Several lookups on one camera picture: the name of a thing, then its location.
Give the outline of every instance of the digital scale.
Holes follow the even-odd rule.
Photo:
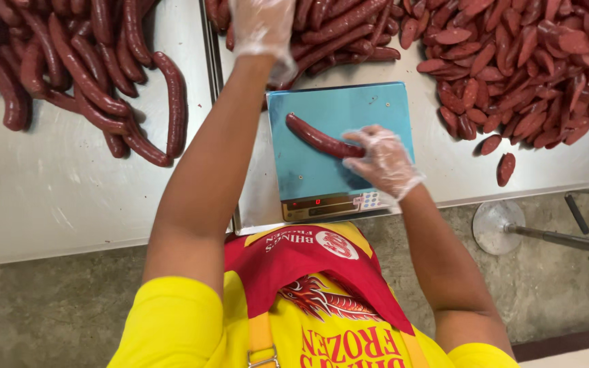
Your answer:
[[[408,96],[403,82],[312,90],[274,91],[267,96],[272,146],[283,219],[286,222],[382,210],[392,197],[295,136],[285,125],[293,112],[328,136],[379,124],[399,135],[415,161]]]

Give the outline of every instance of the hand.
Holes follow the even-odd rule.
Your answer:
[[[372,185],[401,201],[426,177],[410,162],[399,137],[380,125],[345,133],[342,138],[358,142],[367,152],[363,158],[345,158],[342,163]]]
[[[235,46],[241,55],[273,55],[277,63],[270,73],[270,84],[291,80],[297,64],[290,55],[295,0],[230,0]]]

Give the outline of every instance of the dragon graphic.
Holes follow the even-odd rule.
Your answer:
[[[307,315],[324,322],[319,311],[350,320],[382,322],[376,311],[358,295],[340,295],[322,291],[328,289],[322,280],[306,275],[279,290],[279,295],[293,302]]]

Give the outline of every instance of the pile of sausage slices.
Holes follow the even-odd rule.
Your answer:
[[[227,0],[206,0],[206,10],[232,50]],[[397,60],[386,45],[399,34],[405,50],[424,44],[418,71],[438,82],[452,137],[501,131],[483,141],[483,155],[503,138],[552,149],[589,130],[589,0],[298,0],[292,28],[299,74],[275,89],[289,89],[304,71]],[[514,167],[507,153],[500,186]]]
[[[101,129],[110,152],[129,148],[168,166],[185,144],[185,83],[162,52],[149,52],[142,18],[156,0],[0,0],[0,92],[4,125],[28,128],[32,99],[82,114]],[[166,152],[143,136],[132,108],[113,94],[138,96],[147,81],[142,67],[158,67],[168,83]],[[73,96],[66,93],[73,86]]]

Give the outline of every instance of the blue plastic board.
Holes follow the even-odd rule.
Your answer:
[[[348,130],[380,124],[399,135],[415,160],[403,82],[271,92],[268,107],[281,200],[359,193],[372,188],[342,166],[341,160],[295,136],[285,126],[285,116],[290,112],[337,139],[342,139],[342,133]]]

